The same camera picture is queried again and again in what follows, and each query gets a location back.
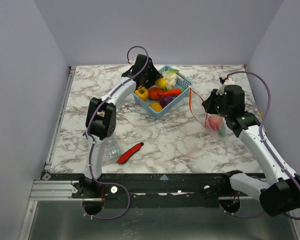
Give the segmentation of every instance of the yellow object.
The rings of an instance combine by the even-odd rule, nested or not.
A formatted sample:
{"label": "yellow object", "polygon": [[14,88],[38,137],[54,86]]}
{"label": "yellow object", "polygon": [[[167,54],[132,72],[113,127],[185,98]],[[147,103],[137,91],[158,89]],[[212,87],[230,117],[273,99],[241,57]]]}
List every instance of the yellow object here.
{"label": "yellow object", "polygon": [[156,101],[151,103],[150,107],[152,107],[153,110],[155,110],[156,112],[160,112],[162,110],[162,106],[160,105],[160,103],[158,103]]}
{"label": "yellow object", "polygon": [[154,83],[160,89],[166,89],[167,88],[167,82],[166,82],[166,80],[163,77],[159,78]]}
{"label": "yellow object", "polygon": [[149,92],[146,89],[146,87],[144,87],[144,86],[135,90],[134,93],[137,94],[138,97],[141,98],[143,101],[147,101],[148,96],[149,96]]}

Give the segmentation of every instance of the marble table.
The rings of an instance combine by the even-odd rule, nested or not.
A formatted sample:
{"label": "marble table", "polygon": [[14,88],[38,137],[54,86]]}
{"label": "marble table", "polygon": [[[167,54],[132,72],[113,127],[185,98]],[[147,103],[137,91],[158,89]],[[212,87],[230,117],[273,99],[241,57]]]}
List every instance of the marble table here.
{"label": "marble table", "polygon": [[[89,144],[83,136],[89,101],[113,88],[128,65],[78,66],[66,104],[60,134],[52,159],[52,173],[81,173],[85,169]],[[219,88],[219,76],[242,71],[242,65],[172,66],[193,81],[193,89],[206,99]],[[245,91],[246,110],[258,110],[246,74],[233,76]],[[117,108],[115,134],[122,152],[144,142],[126,164],[116,159],[103,161],[104,173],[224,173],[241,170],[262,172],[248,148],[227,129],[225,137],[208,133],[192,116],[189,96],[164,117],[148,115],[132,94]]]}

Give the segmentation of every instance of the gray wall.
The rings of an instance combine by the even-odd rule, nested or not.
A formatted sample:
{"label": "gray wall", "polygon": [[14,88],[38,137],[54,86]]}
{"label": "gray wall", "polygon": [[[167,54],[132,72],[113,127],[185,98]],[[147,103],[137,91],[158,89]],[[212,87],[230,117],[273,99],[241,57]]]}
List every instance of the gray wall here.
{"label": "gray wall", "polygon": [[35,0],[70,65],[246,64],[282,0]]}
{"label": "gray wall", "polygon": [[34,1],[0,1],[0,240],[18,239],[68,73]]}
{"label": "gray wall", "polygon": [[[272,102],[266,131],[283,158],[300,174],[300,0],[285,0],[248,63],[267,81]],[[249,77],[262,111],[267,92]]]}

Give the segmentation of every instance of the plastic basket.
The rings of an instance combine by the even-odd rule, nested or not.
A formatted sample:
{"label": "plastic basket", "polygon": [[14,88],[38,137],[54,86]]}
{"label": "plastic basket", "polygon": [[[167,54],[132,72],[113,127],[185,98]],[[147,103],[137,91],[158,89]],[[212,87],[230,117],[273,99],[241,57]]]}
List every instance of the plastic basket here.
{"label": "plastic basket", "polygon": [[[164,66],[162,67],[159,72],[162,74],[163,72],[167,72],[169,70],[172,70],[173,68],[171,66]],[[189,93],[189,87],[193,84],[192,81],[190,81],[188,78],[180,74],[179,72],[176,74],[177,79],[176,79],[176,85],[174,86],[174,89],[179,88],[183,89],[183,92],[177,96],[174,97],[173,101],[170,102],[166,107],[164,107],[161,111],[156,112],[152,107],[150,107],[150,104],[153,102],[158,102],[154,101],[151,99],[148,99],[147,101],[143,101],[138,95],[133,93],[134,100],[139,103],[149,114],[151,114],[155,119],[161,118],[163,115],[165,115],[174,105],[176,105],[178,102],[180,102],[181,99],[183,99],[185,96],[188,95]]]}

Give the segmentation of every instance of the red apple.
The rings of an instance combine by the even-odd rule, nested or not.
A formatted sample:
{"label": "red apple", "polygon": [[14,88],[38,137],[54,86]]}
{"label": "red apple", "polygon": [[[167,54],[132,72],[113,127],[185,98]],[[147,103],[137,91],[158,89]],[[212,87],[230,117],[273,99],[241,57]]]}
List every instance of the red apple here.
{"label": "red apple", "polygon": [[222,117],[218,115],[210,115],[208,116],[206,127],[208,130],[219,131],[222,124],[224,124]]}

